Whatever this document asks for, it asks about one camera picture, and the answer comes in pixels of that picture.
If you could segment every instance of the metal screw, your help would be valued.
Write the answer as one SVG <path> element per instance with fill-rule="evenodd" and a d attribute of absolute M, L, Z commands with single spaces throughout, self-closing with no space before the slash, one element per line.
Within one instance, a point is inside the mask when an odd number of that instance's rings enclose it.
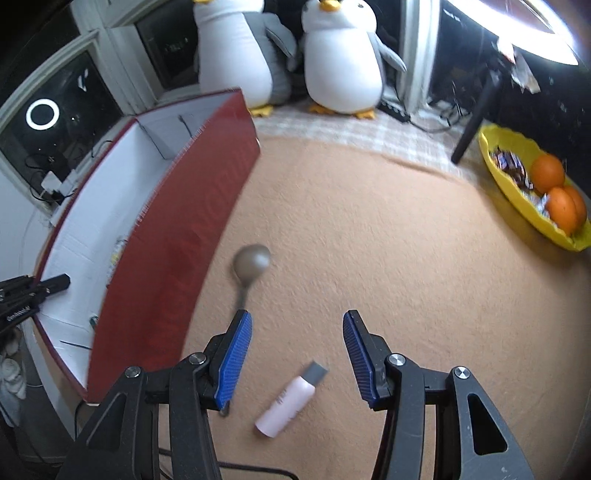
<path fill-rule="evenodd" d="M 406 358 L 404 358 L 404 355 L 401 355 L 400 353 L 393 353 L 388 357 L 388 363 L 390 365 L 394 365 L 395 367 L 400 367 L 406 363 Z"/>
<path fill-rule="evenodd" d="M 127 378 L 135 378 L 138 377 L 141 373 L 142 369 L 140 367 L 127 367 L 125 370 L 125 376 Z"/>
<path fill-rule="evenodd" d="M 470 371 L 466 367 L 456 367 L 453 369 L 453 374 L 460 380 L 470 378 Z"/>
<path fill-rule="evenodd" d="M 198 352 L 198 353 L 191 353 L 191 355 L 189 355 L 189 363 L 191 365 L 204 364 L 205 360 L 207 360 L 205 353 Z"/>

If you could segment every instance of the gray cap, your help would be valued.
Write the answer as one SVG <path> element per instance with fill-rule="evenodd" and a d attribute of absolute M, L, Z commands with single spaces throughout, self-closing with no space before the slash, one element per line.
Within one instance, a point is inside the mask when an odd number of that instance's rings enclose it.
<path fill-rule="evenodd" d="M 302 373 L 300 376 L 310 385 L 316 386 L 327 373 L 328 370 L 326 368 L 313 361 L 310 365 L 308 365 L 308 368 L 306 368 L 304 373 Z"/>

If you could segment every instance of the yellow bowl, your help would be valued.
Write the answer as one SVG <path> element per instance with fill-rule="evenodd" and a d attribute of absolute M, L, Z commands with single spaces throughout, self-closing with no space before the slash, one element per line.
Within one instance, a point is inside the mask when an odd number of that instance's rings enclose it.
<path fill-rule="evenodd" d="M 566 250 L 580 252 L 591 246 L 591 224 L 589 220 L 573 236 L 567 236 L 548 218 L 538 213 L 532 203 L 521 194 L 519 187 L 513 179 L 500 170 L 491 158 L 490 152 L 496 150 L 497 147 L 501 150 L 509 150 L 515 153 L 523 163 L 525 169 L 529 170 L 534 160 L 545 153 L 533 140 L 525 138 L 522 134 L 509 130 L 508 128 L 501 128 L 498 125 L 487 125 L 480 129 L 478 143 L 480 144 L 480 150 L 486 166 L 491 171 L 497 185 L 529 223 L 556 245 Z M 573 182 L 567 177 L 565 184 L 572 185 Z"/>

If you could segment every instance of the penguin plush toy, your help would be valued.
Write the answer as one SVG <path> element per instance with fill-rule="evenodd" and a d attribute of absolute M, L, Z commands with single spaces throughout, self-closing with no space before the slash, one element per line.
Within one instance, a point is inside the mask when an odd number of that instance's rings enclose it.
<path fill-rule="evenodd" d="M 239 87 L 253 116 L 268 116 L 287 101 L 286 59 L 297 43 L 264 0 L 194 0 L 199 32 L 195 68 L 203 93 Z"/>
<path fill-rule="evenodd" d="M 386 85 L 385 60 L 406 72 L 402 59 L 376 35 L 374 11 L 363 0 L 308 0 L 302 9 L 310 111 L 374 118 Z"/>

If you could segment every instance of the light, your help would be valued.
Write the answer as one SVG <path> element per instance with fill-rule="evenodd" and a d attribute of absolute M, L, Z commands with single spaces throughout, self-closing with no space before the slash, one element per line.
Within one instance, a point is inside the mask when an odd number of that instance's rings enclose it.
<path fill-rule="evenodd" d="M 550 28 L 556 33 L 536 30 L 510 15 L 489 7 L 481 0 L 448 1 L 490 32 L 507 39 L 522 50 L 559 63 L 579 64 L 569 47 L 573 42 L 569 29 L 550 7 L 541 0 L 529 0 L 529 2 L 544 16 Z"/>
<path fill-rule="evenodd" d="M 52 119 L 49 120 L 49 122 L 46 123 L 45 125 L 36 124 L 33 121 L 33 119 L 31 118 L 31 113 L 39 105 L 47 105 L 47 106 L 51 107 L 51 109 L 53 110 Z M 55 103 L 53 100 L 49 100 L 49 98 L 41 98 L 39 100 L 35 100 L 27 109 L 27 114 L 25 116 L 25 118 L 27 120 L 27 125 L 29 127 L 31 127 L 33 130 L 47 130 L 47 129 L 53 127 L 57 123 L 59 117 L 60 117 L 60 108 L 57 106 L 57 103 Z"/>

